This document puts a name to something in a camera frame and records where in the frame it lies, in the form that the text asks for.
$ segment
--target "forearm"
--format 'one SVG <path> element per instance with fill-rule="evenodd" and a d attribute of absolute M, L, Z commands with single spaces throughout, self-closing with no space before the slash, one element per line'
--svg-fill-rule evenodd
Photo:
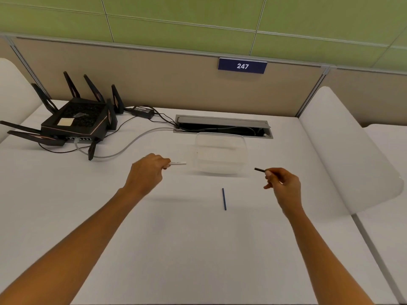
<path fill-rule="evenodd" d="M 0 294 L 0 305 L 70 304 L 140 198 L 129 199 L 119 190 Z"/>
<path fill-rule="evenodd" d="M 373 302 L 329 249 L 307 215 L 287 216 L 320 305 L 372 305 Z"/>

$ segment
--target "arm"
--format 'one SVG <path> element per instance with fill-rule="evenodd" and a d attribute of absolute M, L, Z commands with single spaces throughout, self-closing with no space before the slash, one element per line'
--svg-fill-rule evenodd
<path fill-rule="evenodd" d="M 315 296 L 320 305 L 373 305 L 305 214 L 301 204 L 301 183 L 283 168 L 266 170 L 268 184 L 288 218 L 301 251 Z"/>
<path fill-rule="evenodd" d="M 169 162 L 149 154 L 134 163 L 125 186 L 7 287 L 0 305 L 70 304 L 117 228 L 162 180 Z"/>

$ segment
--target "clear plastic container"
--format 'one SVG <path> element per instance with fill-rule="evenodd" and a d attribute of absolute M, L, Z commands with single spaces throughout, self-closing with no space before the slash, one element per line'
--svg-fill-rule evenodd
<path fill-rule="evenodd" d="M 194 168 L 208 173 L 236 174 L 247 164 L 247 145 L 242 136 L 198 133 L 193 154 Z"/>

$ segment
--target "beige partition panel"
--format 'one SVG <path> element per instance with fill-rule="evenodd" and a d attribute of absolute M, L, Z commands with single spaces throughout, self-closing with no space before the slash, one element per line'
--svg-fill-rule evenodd
<path fill-rule="evenodd" d="M 362 125 L 407 125 L 407 76 L 333 69 L 321 87 L 330 87 Z"/>
<path fill-rule="evenodd" d="M 269 63 L 265 73 L 218 71 L 218 58 L 16 39 L 18 50 L 53 99 L 93 99 L 83 74 L 104 97 L 115 84 L 125 104 L 294 116 L 320 78 L 320 67 Z"/>
<path fill-rule="evenodd" d="M 2 37 L 0 37 L 0 58 L 5 58 L 9 61 L 12 61 L 29 83 L 35 82 L 33 77 L 24 67 L 23 63 L 21 63 L 17 55 L 14 53 L 7 40 Z"/>

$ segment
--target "black router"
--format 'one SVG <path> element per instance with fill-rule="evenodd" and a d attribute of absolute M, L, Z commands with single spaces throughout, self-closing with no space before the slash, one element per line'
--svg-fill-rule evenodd
<path fill-rule="evenodd" d="M 11 135 L 47 146 L 63 146 L 67 140 L 76 138 L 89 140 L 92 142 L 88 150 L 88 159 L 91 161 L 96 144 L 104 139 L 108 130 L 116 130 L 116 114 L 123 114 L 124 105 L 115 85 L 112 85 L 112 104 L 110 99 L 104 100 L 102 94 L 90 81 L 89 77 L 84 75 L 87 84 L 97 99 L 96 102 L 81 98 L 66 71 L 64 71 L 64 76 L 73 98 L 61 109 L 58 109 L 51 99 L 35 83 L 32 83 L 44 106 L 52 113 L 52 116 L 41 124 L 41 130 L 6 121 L 0 121 L 0 124 L 27 132 L 9 130 L 8 133 Z"/>

